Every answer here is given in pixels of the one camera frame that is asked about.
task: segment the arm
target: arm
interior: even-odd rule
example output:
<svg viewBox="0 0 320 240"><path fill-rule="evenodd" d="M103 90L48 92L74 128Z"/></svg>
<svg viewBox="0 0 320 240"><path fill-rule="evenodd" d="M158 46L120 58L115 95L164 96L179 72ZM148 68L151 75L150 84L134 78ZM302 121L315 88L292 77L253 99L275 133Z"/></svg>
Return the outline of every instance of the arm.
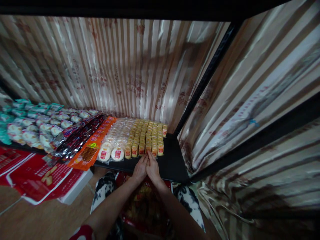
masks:
<svg viewBox="0 0 320 240"><path fill-rule="evenodd" d="M159 192L179 239L208 239L202 228L167 188L160 177L158 163L149 151L148 156L147 174Z"/></svg>
<svg viewBox="0 0 320 240"><path fill-rule="evenodd" d="M97 240L107 238L123 205L146 177L147 160L148 156L143 156L134 168L132 177L100 203L82 224L89 225L93 229Z"/></svg>

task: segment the orange snack package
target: orange snack package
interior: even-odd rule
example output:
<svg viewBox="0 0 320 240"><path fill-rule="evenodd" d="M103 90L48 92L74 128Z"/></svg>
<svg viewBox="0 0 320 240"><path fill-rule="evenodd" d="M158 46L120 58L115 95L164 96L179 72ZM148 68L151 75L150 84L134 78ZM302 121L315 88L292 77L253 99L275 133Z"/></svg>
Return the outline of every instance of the orange snack package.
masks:
<svg viewBox="0 0 320 240"><path fill-rule="evenodd" d="M83 145L81 150L72 158L68 167L87 171L96 161L101 141L108 133L112 124L117 121L117 118L108 116L107 119L99 126L89 140Z"/></svg>

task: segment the black and white pants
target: black and white pants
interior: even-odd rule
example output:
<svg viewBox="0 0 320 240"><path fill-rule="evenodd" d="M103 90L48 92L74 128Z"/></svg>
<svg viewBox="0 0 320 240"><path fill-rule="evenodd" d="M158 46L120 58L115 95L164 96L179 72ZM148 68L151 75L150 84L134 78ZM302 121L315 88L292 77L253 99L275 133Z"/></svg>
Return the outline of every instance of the black and white pants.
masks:
<svg viewBox="0 0 320 240"><path fill-rule="evenodd" d="M106 199L116 189L116 180L112 172L108 172L105 176L100 178L96 183L96 192L92 201L91 211ZM187 209L193 219L205 231L204 224L200 212L199 201L194 192L186 186L178 186L174 190L174 195L179 202ZM123 224L120 218L117 218L113 229L111 230L108 239L123 239Z"/></svg>

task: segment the black shelf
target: black shelf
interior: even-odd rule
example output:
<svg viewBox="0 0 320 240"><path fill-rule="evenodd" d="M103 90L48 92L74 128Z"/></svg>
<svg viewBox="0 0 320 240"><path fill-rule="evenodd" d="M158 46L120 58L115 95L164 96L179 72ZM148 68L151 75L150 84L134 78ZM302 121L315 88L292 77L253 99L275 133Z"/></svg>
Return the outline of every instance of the black shelf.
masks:
<svg viewBox="0 0 320 240"><path fill-rule="evenodd" d="M186 166L182 157L178 139L173 134L167 134L163 139L164 156L158 157L160 176L164 180L177 183L185 182L189 179ZM122 162L110 162L105 164L96 161L94 166L104 167L113 170L132 173L139 158L125 159Z"/></svg>

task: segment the hand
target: hand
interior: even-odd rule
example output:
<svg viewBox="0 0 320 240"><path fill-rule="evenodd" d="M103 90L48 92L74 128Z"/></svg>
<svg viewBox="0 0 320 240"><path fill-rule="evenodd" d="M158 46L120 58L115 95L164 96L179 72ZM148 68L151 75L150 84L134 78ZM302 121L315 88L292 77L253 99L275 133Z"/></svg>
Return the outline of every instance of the hand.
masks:
<svg viewBox="0 0 320 240"><path fill-rule="evenodd" d="M148 155L145 154L144 156L142 156L142 158L140 158L139 162L137 163L137 165L133 170L132 177L136 179L139 184L147 176L147 172L146 172L147 161L148 161Z"/></svg>
<svg viewBox="0 0 320 240"><path fill-rule="evenodd" d="M154 185L158 182L162 182L159 174L159 165L154 155L148 151L149 160L147 162L147 174Z"/></svg>

